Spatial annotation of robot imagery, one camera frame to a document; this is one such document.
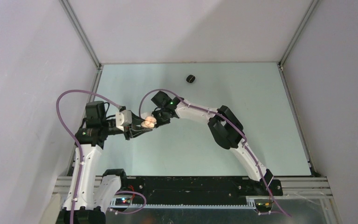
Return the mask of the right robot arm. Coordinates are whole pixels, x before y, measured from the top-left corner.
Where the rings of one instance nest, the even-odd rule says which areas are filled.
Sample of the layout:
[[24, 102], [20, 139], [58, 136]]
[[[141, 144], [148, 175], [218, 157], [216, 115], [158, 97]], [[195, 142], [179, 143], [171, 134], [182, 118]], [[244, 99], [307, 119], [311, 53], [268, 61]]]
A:
[[157, 89], [155, 92], [151, 100], [157, 108], [151, 116], [156, 120], [156, 127], [169, 124], [173, 118], [206, 124], [215, 142], [230, 151], [245, 168], [256, 194], [271, 196], [279, 191], [279, 181], [257, 158], [245, 136], [243, 125], [227, 106], [210, 108], [192, 104], [178, 95], [171, 98], [168, 90]]

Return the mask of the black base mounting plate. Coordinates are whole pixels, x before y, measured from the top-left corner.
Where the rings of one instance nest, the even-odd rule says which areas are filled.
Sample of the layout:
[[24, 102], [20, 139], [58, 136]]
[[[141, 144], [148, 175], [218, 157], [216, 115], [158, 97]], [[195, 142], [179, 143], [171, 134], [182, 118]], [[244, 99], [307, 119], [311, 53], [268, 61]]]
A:
[[150, 206], [246, 205], [247, 197], [283, 195], [279, 180], [266, 187], [242, 176], [132, 176], [120, 189], [139, 193], [133, 202]]

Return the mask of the left aluminium frame post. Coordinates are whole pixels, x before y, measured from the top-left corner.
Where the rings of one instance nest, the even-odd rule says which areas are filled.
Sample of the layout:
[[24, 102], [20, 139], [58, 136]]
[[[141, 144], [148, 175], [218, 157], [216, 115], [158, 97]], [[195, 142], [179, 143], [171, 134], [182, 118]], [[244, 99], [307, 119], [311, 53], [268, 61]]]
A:
[[96, 52], [94, 51], [87, 34], [85, 33], [77, 15], [74, 11], [71, 3], [69, 0], [59, 0], [64, 12], [66, 13], [70, 23], [72, 24], [75, 32], [77, 33], [81, 43], [83, 44], [86, 52], [88, 53], [89, 57], [91, 58], [95, 67], [99, 70], [101, 68], [101, 62], [98, 59]]

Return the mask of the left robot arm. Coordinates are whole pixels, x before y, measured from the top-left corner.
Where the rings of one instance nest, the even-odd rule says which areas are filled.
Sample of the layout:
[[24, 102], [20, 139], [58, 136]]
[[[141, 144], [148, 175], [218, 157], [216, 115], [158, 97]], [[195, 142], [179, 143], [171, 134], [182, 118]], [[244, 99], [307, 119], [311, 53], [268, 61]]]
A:
[[95, 188], [97, 165], [104, 142], [110, 135], [123, 135], [126, 140], [149, 132], [156, 119], [141, 118], [122, 107], [115, 115], [107, 116], [110, 104], [103, 101], [87, 103], [86, 117], [75, 137], [75, 165], [71, 185], [58, 224], [104, 224], [106, 212], [116, 194], [129, 188], [123, 169], [106, 170], [102, 182]]

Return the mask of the black earbud charging case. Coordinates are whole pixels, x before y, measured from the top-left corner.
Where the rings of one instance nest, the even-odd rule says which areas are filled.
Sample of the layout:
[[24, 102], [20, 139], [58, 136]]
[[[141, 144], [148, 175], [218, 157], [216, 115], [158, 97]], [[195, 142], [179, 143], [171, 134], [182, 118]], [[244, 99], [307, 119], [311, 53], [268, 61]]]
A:
[[188, 75], [186, 77], [186, 81], [190, 84], [192, 84], [195, 81], [196, 77], [194, 75]]

